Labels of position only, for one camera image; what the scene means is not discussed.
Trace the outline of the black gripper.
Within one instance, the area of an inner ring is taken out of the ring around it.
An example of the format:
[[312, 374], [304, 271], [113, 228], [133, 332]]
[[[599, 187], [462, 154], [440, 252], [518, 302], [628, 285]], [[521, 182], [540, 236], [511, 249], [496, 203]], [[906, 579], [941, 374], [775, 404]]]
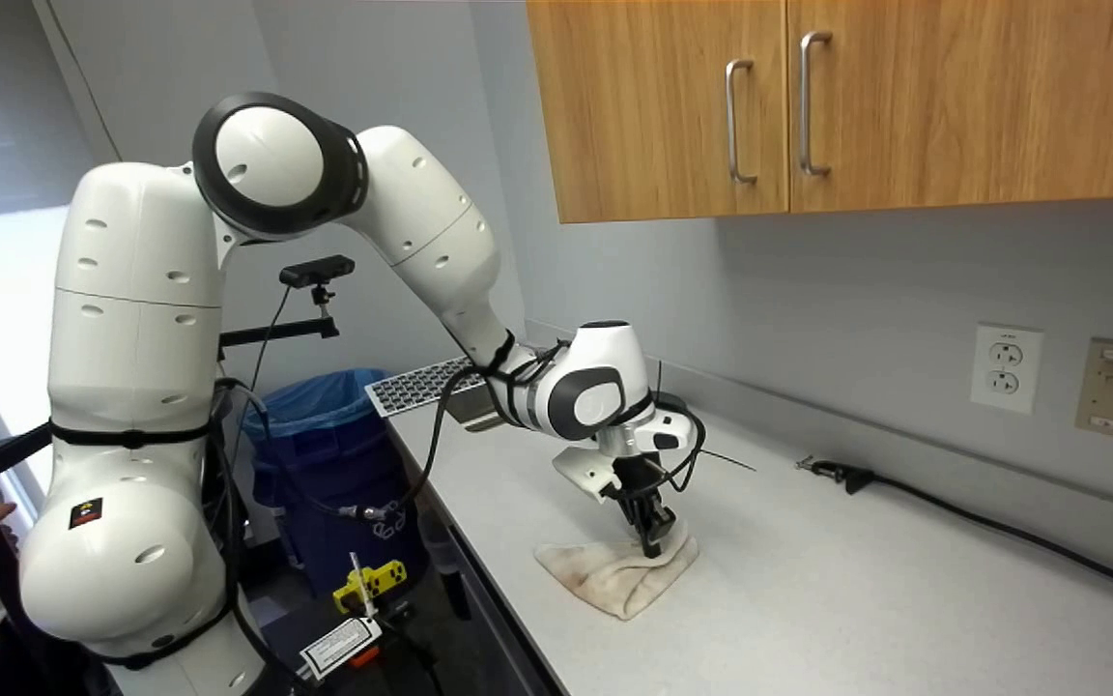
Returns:
[[660, 540], [675, 526], [675, 511], [660, 503], [660, 472], [651, 458], [618, 458], [611, 466], [606, 497], [636, 522], [641, 556], [657, 556]]

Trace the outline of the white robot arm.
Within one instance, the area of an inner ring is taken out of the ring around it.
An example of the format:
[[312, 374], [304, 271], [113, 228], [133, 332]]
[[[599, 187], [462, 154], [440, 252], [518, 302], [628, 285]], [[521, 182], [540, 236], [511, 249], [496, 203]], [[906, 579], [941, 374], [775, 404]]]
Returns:
[[181, 168], [104, 161], [69, 203], [51, 317], [53, 468], [20, 556], [29, 620], [84, 646], [123, 696], [249, 696], [265, 652], [200, 511], [216, 430], [226, 265], [321, 225], [366, 236], [436, 314], [503, 420], [583, 440], [597, 490], [651, 556], [673, 516], [641, 341], [593, 323], [547, 353], [493, 304], [499, 249], [436, 154], [399, 124], [353, 133], [290, 97], [212, 106]]

